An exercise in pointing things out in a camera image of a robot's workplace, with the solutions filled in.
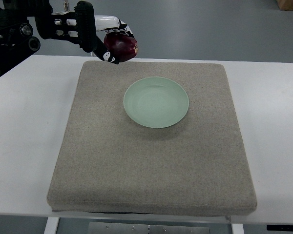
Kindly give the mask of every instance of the gray floor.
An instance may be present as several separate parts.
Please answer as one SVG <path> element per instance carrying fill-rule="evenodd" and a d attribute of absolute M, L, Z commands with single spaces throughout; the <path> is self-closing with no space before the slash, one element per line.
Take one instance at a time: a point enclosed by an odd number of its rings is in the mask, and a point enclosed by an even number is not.
<path fill-rule="evenodd" d="M 69 2 L 73 10 L 78 1 Z M 139 58 L 293 63 L 293 12 L 280 11 L 276 0 L 89 2 L 96 15 L 117 16 L 130 26 Z M 63 1 L 50 3 L 55 12 L 63 10 Z M 38 55 L 89 56 L 66 41 L 41 39 L 41 45 Z M 0 216 L 0 234 L 43 233 L 45 224 L 46 218 Z M 58 234 L 86 233 L 88 224 L 86 219 L 61 219 Z M 245 232 L 274 233 L 265 225 L 246 225 Z"/>

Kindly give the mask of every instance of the robotic arm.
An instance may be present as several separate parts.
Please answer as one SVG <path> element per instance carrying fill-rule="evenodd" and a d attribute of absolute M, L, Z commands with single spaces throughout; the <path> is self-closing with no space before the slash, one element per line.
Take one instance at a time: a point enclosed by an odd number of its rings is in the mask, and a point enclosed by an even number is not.
<path fill-rule="evenodd" d="M 97 37 L 97 31 L 121 32 L 134 38 L 130 28 L 113 16 L 94 16 L 91 3 L 80 1 L 69 11 L 53 14 L 49 0 L 3 0 L 0 9 L 0 76 L 40 49 L 27 17 L 35 17 L 37 31 L 43 39 L 67 40 L 78 44 L 85 52 L 93 52 L 103 61 L 118 64 Z"/>

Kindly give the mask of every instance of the ceramic plate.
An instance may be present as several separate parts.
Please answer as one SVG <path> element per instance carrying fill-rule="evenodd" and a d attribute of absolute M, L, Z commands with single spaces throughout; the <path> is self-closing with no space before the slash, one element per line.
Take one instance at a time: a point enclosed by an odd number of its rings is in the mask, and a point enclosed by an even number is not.
<path fill-rule="evenodd" d="M 147 77 L 133 83 L 124 95 L 124 108 L 135 122 L 149 128 L 166 128 L 186 115 L 189 98 L 175 81 Z"/>

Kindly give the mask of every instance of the table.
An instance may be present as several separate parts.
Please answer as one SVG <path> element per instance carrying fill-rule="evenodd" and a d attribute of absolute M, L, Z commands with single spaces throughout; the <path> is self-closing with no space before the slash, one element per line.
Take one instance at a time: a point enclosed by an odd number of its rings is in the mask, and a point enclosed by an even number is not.
<path fill-rule="evenodd" d="M 293 224 L 293 64 L 140 59 L 224 65 L 258 206 L 248 216 L 52 212 L 46 195 L 79 72 L 94 57 L 31 56 L 0 78 L 0 214 Z"/>

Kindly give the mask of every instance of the red apple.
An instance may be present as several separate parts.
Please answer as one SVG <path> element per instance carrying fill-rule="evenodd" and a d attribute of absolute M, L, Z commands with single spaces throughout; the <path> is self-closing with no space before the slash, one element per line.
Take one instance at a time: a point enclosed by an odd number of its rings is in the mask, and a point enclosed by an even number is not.
<path fill-rule="evenodd" d="M 119 62 L 128 61 L 138 53 L 136 39 L 122 33 L 106 34 L 104 45 Z"/>

